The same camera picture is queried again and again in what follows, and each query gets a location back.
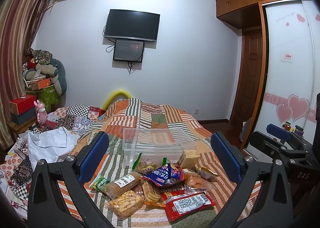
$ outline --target striped curtain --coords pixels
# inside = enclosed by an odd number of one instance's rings
[[[5,0],[0,6],[0,149],[13,144],[9,101],[25,95],[22,64],[50,0]]]

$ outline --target red box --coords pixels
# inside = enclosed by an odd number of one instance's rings
[[[17,98],[10,101],[10,112],[19,115],[35,106],[33,102],[36,97],[34,95],[26,94],[23,97],[25,98]]]
[[[40,90],[50,85],[50,78],[46,78],[35,83],[31,83],[31,90]]]

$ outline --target door frame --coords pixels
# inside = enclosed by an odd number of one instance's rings
[[[261,67],[261,75],[260,75],[260,83],[258,87],[258,94],[257,100],[253,108],[253,113],[251,116],[251,121],[249,123],[247,132],[244,135],[244,140],[240,146],[240,150],[243,150],[247,147],[249,143],[249,135],[253,132],[261,109],[261,105],[263,102],[263,97],[266,89],[266,82],[268,76],[268,64],[267,61],[269,60],[269,53],[267,53],[267,31],[266,31],[266,24],[265,24],[265,17],[263,13],[263,4],[275,2],[275,1],[282,1],[282,0],[264,0],[260,1],[259,3],[259,10],[260,10],[260,17],[261,17],[261,25],[262,25],[262,67]]]
[[[233,107],[231,111],[231,116],[230,116],[230,123],[233,121],[233,117],[235,116],[235,109],[236,109],[236,104],[238,102],[238,96],[239,96],[239,90],[240,90],[240,83],[241,83],[241,78],[242,78],[242,72],[243,72],[243,61],[244,61],[244,33],[248,31],[254,31],[262,29],[262,26],[258,27],[252,27],[252,28],[247,28],[247,29],[242,29],[242,44],[241,44],[241,60],[240,60],[240,70],[239,70],[239,77],[238,77],[238,84],[237,84],[237,90],[236,90],[236,96],[235,96],[235,101],[233,102]]]

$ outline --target yellow foam tube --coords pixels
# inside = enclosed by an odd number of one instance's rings
[[[117,97],[118,95],[121,95],[121,94],[122,94],[123,96],[125,96],[127,99],[132,98],[131,94],[129,94],[127,91],[122,90],[122,89],[116,90],[116,91],[114,91],[114,92],[109,96],[109,98],[105,101],[105,103],[103,104],[103,106],[102,106],[101,109],[106,110],[106,109],[109,107],[109,105],[111,104],[112,100],[113,100],[115,97]]]

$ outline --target sliding wardrobe door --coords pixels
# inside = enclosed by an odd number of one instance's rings
[[[307,13],[308,22],[311,28],[315,55],[315,77],[313,92],[310,101],[310,110],[304,127],[304,138],[310,143],[313,143],[313,138],[316,130],[316,97],[317,94],[320,93],[320,12],[312,0],[304,0],[302,1],[302,3]]]
[[[314,80],[313,44],[302,1],[265,6],[268,21],[268,77],[255,131],[273,123],[305,126]],[[246,150],[259,158],[250,144]]]

